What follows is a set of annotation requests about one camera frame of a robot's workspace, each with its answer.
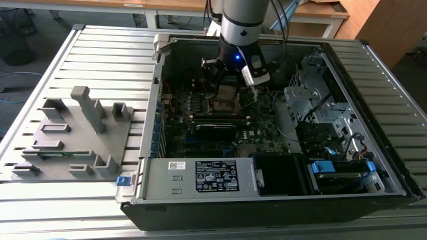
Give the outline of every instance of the black trash bin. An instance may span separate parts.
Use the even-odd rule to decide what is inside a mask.
[[[32,28],[34,21],[30,16],[31,24],[28,21],[23,21],[23,17],[18,18],[22,8],[4,9],[0,7],[0,58],[7,65],[22,66],[35,59],[24,35],[35,33],[36,28]]]
[[[23,36],[38,32],[28,9],[0,7],[0,18],[8,27]]]

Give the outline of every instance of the wooden cabinet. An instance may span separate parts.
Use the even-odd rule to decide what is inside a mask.
[[[340,0],[350,19],[335,38],[367,40],[392,68],[427,31],[427,0]]]

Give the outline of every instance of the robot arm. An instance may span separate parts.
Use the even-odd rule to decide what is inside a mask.
[[[248,86],[267,82],[271,77],[258,45],[270,0],[226,0],[216,59],[202,62],[204,75],[220,84],[226,75],[242,72]]]

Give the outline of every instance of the wooden desk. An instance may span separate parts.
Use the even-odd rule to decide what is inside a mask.
[[[178,16],[196,16],[202,17],[206,10],[206,1],[203,0],[147,0],[144,5],[144,11],[154,10],[155,15],[178,15]],[[335,11],[334,7],[328,3],[307,2],[298,6],[294,17],[291,19],[291,35],[300,36],[303,31],[307,31],[311,26],[307,24],[319,24],[314,26],[316,30],[320,29],[319,36],[312,37],[334,38],[335,34],[342,26],[342,23],[348,19],[350,14],[347,12]],[[156,24],[155,20],[148,19],[147,23]],[[150,25],[150,28],[156,28],[158,25]],[[210,35],[218,35],[219,26],[210,26]]]
[[[351,14],[339,39],[367,40],[392,68],[427,31],[427,0],[340,0]]]
[[[148,28],[159,28],[159,15],[203,17],[204,0],[0,0],[0,7],[84,11],[106,13],[144,14]],[[336,12],[327,3],[307,2],[300,5],[291,19],[292,29],[304,31],[307,24],[327,25],[319,37],[334,38],[348,14]]]
[[[142,14],[147,0],[0,0],[0,7]]]

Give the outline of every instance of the motherboard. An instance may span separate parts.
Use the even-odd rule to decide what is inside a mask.
[[[198,76],[184,82],[164,81],[166,157],[228,158],[283,152],[274,94],[264,86],[214,85]]]

